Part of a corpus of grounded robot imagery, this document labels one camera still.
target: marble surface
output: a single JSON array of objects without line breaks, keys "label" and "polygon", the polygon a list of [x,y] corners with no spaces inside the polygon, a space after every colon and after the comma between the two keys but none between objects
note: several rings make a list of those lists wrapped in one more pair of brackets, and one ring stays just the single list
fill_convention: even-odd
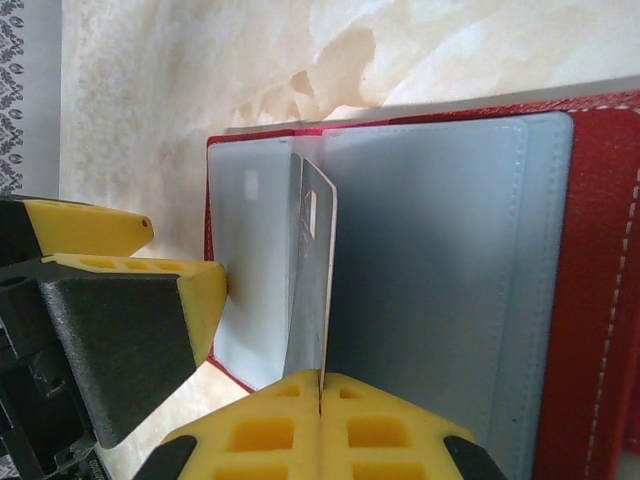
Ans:
[{"label": "marble surface", "polygon": [[[637,0],[63,0],[63,24],[61,196],[149,215],[150,256],[202,256],[209,135],[640,75]],[[204,366],[114,477],[242,395]]]}]

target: red card holder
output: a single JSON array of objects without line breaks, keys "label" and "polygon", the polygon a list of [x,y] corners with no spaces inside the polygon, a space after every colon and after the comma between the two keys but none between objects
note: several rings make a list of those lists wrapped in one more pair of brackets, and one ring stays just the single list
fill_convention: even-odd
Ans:
[{"label": "red card holder", "polygon": [[[546,111],[568,112],[575,130],[533,478],[613,479],[623,440],[640,453],[640,378],[634,387],[640,331],[640,91],[378,124]],[[208,145],[319,131],[227,135],[212,137]],[[213,258],[208,187],[205,258]]]}]

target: white stitching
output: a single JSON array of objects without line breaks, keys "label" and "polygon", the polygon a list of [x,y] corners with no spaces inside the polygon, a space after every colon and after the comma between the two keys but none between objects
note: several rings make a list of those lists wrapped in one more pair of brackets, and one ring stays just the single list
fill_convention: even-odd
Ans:
[{"label": "white stitching", "polygon": [[611,300],[611,310],[609,313],[609,326],[607,328],[607,338],[604,341],[602,347],[602,362],[600,367],[600,373],[598,374],[598,391],[596,393],[596,402],[593,406],[593,420],[591,422],[591,435],[589,435],[589,448],[587,450],[586,463],[584,465],[584,478],[590,477],[591,458],[593,457],[593,450],[596,439],[596,431],[598,429],[598,420],[600,418],[600,405],[602,403],[602,395],[604,388],[604,378],[607,372],[607,360],[609,358],[609,347],[611,345],[611,337],[615,327],[618,297],[620,296],[620,284],[622,283],[622,274],[624,273],[624,267],[627,261],[627,251],[629,250],[629,235],[631,233],[631,227],[633,225],[633,217],[636,212],[636,203],[638,200],[638,190],[640,190],[640,168],[636,171],[636,185],[633,187],[633,193],[631,198],[631,204],[629,205],[629,217],[624,230],[624,238],[622,239],[622,253],[620,255],[620,264],[618,266],[618,273],[616,274],[616,286],[613,290],[613,298]]}]

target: red leather cover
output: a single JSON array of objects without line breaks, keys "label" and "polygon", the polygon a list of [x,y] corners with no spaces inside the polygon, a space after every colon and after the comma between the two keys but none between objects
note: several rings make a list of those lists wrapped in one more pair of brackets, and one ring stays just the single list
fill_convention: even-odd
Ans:
[{"label": "red leather cover", "polygon": [[[534,479],[613,479],[623,436],[626,445],[640,451],[640,378],[636,401],[629,404],[640,332],[640,221],[635,223],[640,209],[640,91],[378,124],[557,110],[573,116],[575,142]],[[209,144],[304,133],[213,137]],[[207,197],[205,258],[213,255],[210,232]]]}]

